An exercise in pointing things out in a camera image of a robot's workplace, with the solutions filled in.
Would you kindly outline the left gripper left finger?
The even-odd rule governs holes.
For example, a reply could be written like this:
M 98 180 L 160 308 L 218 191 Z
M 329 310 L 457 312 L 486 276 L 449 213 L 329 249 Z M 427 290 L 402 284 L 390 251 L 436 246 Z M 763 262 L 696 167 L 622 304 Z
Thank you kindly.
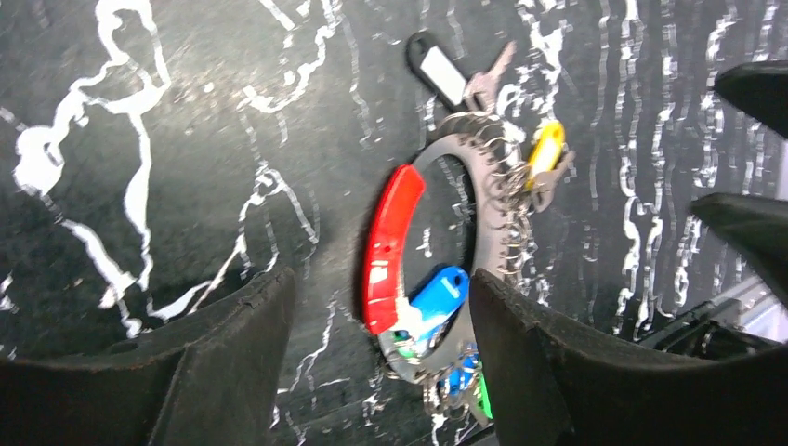
M 5 445 L 266 445 L 293 326 L 289 268 L 101 354 L 1 363 Z

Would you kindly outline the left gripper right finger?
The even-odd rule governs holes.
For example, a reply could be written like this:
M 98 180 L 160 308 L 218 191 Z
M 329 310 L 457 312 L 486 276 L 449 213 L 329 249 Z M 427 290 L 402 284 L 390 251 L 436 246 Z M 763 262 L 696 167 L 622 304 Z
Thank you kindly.
M 663 351 L 520 298 L 480 269 L 470 312 L 501 445 L 783 445 L 787 347 L 715 321 Z

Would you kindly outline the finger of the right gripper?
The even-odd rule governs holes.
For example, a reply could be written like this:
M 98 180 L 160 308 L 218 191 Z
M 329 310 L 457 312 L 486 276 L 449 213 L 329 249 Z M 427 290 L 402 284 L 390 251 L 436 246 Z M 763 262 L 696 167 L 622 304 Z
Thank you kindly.
M 714 192 L 694 200 L 690 211 L 748 262 L 787 305 L 787 202 Z
M 748 62 L 719 74 L 714 91 L 733 107 L 787 138 L 787 61 Z

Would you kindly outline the yellow tag key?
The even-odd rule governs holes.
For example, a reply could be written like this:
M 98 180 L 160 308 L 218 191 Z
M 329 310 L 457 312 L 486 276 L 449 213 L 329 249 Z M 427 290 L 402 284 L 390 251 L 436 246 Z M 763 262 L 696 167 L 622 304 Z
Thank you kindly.
M 565 150 L 565 128 L 560 121 L 546 123 L 527 162 L 528 175 L 524 184 L 536 213 L 552 203 L 558 181 L 574 160 L 575 151 Z

